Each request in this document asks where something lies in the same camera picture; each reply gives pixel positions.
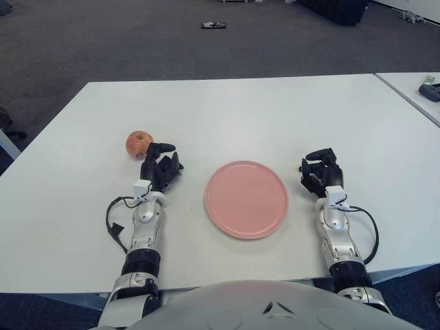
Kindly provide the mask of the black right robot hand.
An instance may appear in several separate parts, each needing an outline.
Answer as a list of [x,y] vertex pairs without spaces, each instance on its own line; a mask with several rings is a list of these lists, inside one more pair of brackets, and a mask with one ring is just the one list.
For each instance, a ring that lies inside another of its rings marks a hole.
[[332,148],[307,154],[298,168],[301,184],[318,198],[326,197],[326,187],[344,187],[343,172],[336,161]]

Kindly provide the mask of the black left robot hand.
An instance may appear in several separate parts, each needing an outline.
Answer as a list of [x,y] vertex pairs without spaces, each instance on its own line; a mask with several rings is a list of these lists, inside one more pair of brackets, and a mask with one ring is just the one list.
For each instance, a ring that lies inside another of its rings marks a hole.
[[164,192],[182,173],[176,147],[172,144],[150,143],[140,170],[140,179],[151,182],[151,190]]

